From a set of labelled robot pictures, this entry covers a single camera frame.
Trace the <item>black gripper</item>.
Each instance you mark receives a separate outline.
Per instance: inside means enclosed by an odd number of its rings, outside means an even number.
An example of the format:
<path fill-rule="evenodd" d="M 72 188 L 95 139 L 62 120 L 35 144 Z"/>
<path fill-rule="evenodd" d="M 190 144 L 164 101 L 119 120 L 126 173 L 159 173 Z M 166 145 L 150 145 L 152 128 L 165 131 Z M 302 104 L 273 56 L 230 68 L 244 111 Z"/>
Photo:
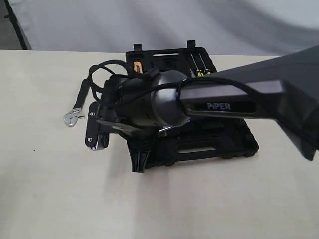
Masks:
<path fill-rule="evenodd" d="M 105 149 L 109 145 L 110 134 L 118 134 L 124 139 L 127 138 L 143 138 L 148 137 L 159 130 L 157 125 L 138 126 L 129 122 L 126 118 L 117 117 L 114 109 L 107 109 L 102 106 L 99 101 L 96 101 L 96 123 L 97 142 L 96 149 Z M 132 151 L 132 171 L 136 173 L 143 173 L 150 154 L 150 150 Z"/>

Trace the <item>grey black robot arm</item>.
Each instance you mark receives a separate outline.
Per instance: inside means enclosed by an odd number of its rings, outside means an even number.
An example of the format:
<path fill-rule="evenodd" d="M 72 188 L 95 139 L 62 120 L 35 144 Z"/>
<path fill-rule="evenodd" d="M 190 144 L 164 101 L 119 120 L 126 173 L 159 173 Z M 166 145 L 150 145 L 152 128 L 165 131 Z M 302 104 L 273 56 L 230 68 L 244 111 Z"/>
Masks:
<path fill-rule="evenodd" d="M 96 122 L 124 138 L 134 172 L 177 161 L 250 157 L 245 119 L 274 120 L 303 158 L 319 149 L 319 48 L 190 77 L 158 68 L 113 75 Z"/>

